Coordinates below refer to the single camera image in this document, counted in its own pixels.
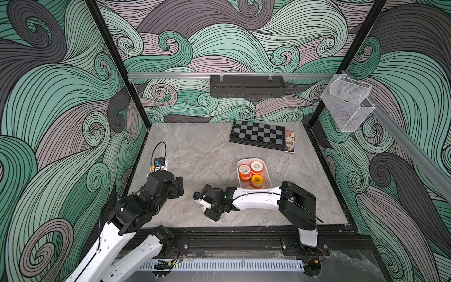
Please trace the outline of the orange tape roll front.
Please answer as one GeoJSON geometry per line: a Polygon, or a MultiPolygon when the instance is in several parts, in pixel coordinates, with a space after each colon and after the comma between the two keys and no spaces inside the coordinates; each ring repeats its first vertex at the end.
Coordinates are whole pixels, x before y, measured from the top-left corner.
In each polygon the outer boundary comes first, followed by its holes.
{"type": "Polygon", "coordinates": [[[242,182],[249,182],[252,178],[252,171],[249,165],[242,164],[238,167],[238,175],[242,182]]]}

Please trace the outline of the yellow tape roll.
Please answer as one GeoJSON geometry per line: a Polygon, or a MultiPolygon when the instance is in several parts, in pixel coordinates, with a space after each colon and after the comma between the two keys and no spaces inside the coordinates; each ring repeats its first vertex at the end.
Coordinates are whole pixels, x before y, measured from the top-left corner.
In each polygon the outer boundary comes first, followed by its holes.
{"type": "Polygon", "coordinates": [[[258,174],[252,175],[250,184],[255,189],[261,189],[264,184],[263,177],[258,174]]]}

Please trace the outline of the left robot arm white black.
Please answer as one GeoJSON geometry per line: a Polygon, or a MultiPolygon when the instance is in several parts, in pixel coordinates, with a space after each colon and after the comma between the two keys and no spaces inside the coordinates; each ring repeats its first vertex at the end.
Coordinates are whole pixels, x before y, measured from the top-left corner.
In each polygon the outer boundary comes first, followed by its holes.
{"type": "Polygon", "coordinates": [[[169,199],[184,194],[182,177],[167,170],[152,172],[142,189],[119,199],[109,213],[99,235],[75,271],[67,278],[69,282],[124,282],[145,262],[162,251],[171,250],[173,233],[160,225],[141,244],[126,256],[117,255],[137,232],[161,211],[169,199]]]}

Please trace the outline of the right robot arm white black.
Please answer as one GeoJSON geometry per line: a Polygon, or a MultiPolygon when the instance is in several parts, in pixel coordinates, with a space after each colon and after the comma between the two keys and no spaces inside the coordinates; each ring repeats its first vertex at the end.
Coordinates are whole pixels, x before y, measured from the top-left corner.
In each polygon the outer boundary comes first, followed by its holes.
{"type": "Polygon", "coordinates": [[[269,189],[243,189],[235,186],[224,190],[210,185],[194,192],[193,199],[205,207],[204,215],[217,222],[224,213],[247,209],[279,211],[299,232],[300,245],[318,246],[316,197],[296,185],[284,181],[281,186],[269,189]]]}

